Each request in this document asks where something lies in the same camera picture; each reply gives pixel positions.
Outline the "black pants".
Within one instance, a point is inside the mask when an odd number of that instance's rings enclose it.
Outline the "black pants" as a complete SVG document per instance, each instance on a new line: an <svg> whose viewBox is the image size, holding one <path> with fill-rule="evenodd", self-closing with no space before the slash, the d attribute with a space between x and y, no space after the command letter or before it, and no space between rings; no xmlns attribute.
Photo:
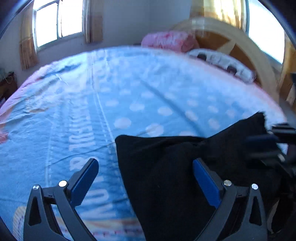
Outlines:
<svg viewBox="0 0 296 241"><path fill-rule="evenodd" d="M263 113L209 138L115 140L146 240L295 240L295 168Z"/></svg>

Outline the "grey patterned pillow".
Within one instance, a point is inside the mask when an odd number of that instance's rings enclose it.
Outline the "grey patterned pillow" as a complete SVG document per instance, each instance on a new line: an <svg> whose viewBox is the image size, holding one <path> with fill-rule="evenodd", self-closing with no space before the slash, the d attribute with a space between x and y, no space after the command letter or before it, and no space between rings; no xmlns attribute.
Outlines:
<svg viewBox="0 0 296 241"><path fill-rule="evenodd" d="M234 57L222 52L210 49L192 49L187 55L223 69L245 83L252 83L256 79L256 73L253 70Z"/></svg>

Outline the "large side window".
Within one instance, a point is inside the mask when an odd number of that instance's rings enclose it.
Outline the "large side window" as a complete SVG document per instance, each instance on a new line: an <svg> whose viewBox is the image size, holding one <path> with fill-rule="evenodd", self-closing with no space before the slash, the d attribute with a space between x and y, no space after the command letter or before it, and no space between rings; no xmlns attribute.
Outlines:
<svg viewBox="0 0 296 241"><path fill-rule="evenodd" d="M282 64L285 54L285 31L275 16L259 1L248 1L248 36L261 51Z"/></svg>

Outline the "blue pink polka bedsheet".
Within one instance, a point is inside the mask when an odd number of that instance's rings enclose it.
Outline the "blue pink polka bedsheet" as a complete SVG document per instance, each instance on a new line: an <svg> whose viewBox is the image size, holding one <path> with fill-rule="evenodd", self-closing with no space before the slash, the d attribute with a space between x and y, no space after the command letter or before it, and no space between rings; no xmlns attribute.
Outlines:
<svg viewBox="0 0 296 241"><path fill-rule="evenodd" d="M80 217L97 240L144 240L115 138L210 137L257 112L267 127L286 121L255 84L184 54L116 47L53 62L1 107L1 218L22 240L31 188L55 186L95 158Z"/></svg>

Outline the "cream wooden headboard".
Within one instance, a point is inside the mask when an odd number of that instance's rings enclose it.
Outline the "cream wooden headboard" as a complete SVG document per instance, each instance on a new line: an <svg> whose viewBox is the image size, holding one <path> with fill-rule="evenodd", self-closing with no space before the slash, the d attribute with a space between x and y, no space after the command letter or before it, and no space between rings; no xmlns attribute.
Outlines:
<svg viewBox="0 0 296 241"><path fill-rule="evenodd" d="M201 48L224 53L243 63L256 73L255 83L279 102L278 84L267 55L242 30L205 17L181 21L172 30L192 33Z"/></svg>

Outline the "yellow curtain near headboard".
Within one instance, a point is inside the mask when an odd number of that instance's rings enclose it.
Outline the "yellow curtain near headboard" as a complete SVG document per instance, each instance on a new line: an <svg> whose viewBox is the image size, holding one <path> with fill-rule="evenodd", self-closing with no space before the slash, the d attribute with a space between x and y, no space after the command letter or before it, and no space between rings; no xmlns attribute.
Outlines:
<svg viewBox="0 0 296 241"><path fill-rule="evenodd" d="M199 16L213 18L246 31L246 1L192 0L190 18Z"/></svg>

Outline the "pink folded quilt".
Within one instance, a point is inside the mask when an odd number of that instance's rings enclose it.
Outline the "pink folded quilt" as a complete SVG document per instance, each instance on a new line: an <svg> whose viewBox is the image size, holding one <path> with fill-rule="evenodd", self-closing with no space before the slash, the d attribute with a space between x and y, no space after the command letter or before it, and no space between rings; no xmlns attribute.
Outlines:
<svg viewBox="0 0 296 241"><path fill-rule="evenodd" d="M196 37L184 31L149 33L142 39L141 46L178 53L186 53L200 47Z"/></svg>

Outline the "wooden desk with drawers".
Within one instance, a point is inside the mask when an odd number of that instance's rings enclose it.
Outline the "wooden desk with drawers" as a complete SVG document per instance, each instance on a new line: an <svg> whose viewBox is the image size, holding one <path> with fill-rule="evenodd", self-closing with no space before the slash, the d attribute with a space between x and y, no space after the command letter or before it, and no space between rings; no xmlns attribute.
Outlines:
<svg viewBox="0 0 296 241"><path fill-rule="evenodd" d="M7 73L5 77L2 78L0 85L1 106L10 98L10 96L12 96L16 92L17 89L18 86L15 73Z"/></svg>

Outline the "left beige window curtain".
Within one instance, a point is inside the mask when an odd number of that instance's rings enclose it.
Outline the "left beige window curtain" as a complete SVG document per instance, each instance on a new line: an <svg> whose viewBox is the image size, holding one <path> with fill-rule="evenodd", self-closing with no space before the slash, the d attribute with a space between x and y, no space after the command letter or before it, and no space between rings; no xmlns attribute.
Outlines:
<svg viewBox="0 0 296 241"><path fill-rule="evenodd" d="M19 51L22 70L28 70L39 63L34 44L33 6L34 1L31 1L21 12Z"/></svg>

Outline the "beige window curtain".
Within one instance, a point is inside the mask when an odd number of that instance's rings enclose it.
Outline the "beige window curtain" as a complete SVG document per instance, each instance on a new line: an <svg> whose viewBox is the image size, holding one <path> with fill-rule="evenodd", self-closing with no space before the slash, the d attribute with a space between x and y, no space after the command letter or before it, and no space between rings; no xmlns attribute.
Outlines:
<svg viewBox="0 0 296 241"><path fill-rule="evenodd" d="M31 1L21 12L19 51L22 70L28 70L39 63L34 44L33 6L34 1Z"/></svg>
<svg viewBox="0 0 296 241"><path fill-rule="evenodd" d="M99 43L103 40L104 1L83 1L83 31L86 43Z"/></svg>

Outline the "right beige window curtain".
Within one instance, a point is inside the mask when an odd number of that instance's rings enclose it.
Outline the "right beige window curtain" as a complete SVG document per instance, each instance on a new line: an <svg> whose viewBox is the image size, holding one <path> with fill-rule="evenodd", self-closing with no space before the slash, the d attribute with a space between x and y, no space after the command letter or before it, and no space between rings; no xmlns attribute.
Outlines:
<svg viewBox="0 0 296 241"><path fill-rule="evenodd" d="M104 1L83 1L83 31L86 43L99 43L103 40Z"/></svg>

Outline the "aluminium frame window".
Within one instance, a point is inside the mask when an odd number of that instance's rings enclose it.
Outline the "aluminium frame window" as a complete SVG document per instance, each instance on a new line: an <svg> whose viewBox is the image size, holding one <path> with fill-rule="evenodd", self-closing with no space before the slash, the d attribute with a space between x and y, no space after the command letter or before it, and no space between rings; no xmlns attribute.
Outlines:
<svg viewBox="0 0 296 241"><path fill-rule="evenodd" d="M82 17L82 0L34 1L33 29L37 50L82 33Z"/></svg>

